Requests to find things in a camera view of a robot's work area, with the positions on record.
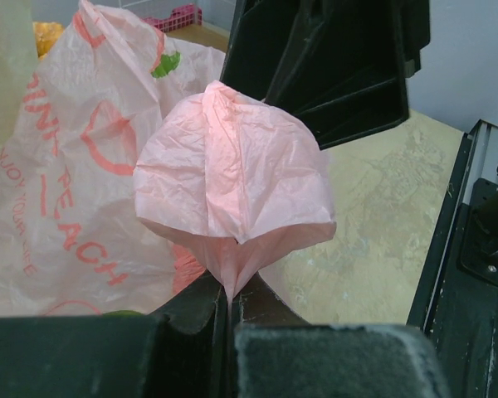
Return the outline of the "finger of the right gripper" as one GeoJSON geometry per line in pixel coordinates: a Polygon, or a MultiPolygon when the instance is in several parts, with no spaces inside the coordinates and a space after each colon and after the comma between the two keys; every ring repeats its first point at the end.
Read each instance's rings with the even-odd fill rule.
{"type": "Polygon", "coordinates": [[[408,120],[428,0],[239,1],[221,79],[302,121],[323,149],[408,120]]]}

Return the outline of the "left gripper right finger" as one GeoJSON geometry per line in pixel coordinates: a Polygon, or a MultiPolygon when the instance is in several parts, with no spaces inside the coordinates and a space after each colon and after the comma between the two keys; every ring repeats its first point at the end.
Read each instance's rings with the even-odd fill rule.
{"type": "Polygon", "coordinates": [[[432,344],[415,327],[310,324],[254,276],[232,303],[237,397],[448,397],[432,344]]]}

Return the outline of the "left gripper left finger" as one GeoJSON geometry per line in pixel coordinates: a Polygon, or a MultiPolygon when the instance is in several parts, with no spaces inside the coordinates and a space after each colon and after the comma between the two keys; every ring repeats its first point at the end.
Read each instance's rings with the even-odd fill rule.
{"type": "Polygon", "coordinates": [[[147,315],[0,318],[0,397],[218,397],[226,312],[203,274],[147,315]]]}

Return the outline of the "pink plastic grocery bag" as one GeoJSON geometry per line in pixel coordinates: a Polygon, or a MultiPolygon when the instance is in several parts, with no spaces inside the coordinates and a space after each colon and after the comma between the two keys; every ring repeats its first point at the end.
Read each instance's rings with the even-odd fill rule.
{"type": "Polygon", "coordinates": [[[0,152],[0,317],[147,313],[196,268],[232,298],[334,237],[313,134],[223,84],[223,58],[80,2],[0,152]]]}

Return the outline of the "cream canvas tote bag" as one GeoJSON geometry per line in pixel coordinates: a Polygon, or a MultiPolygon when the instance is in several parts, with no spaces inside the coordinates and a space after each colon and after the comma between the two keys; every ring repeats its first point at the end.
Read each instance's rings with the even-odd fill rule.
{"type": "Polygon", "coordinates": [[[0,0],[0,146],[14,129],[37,62],[31,3],[0,0]]]}

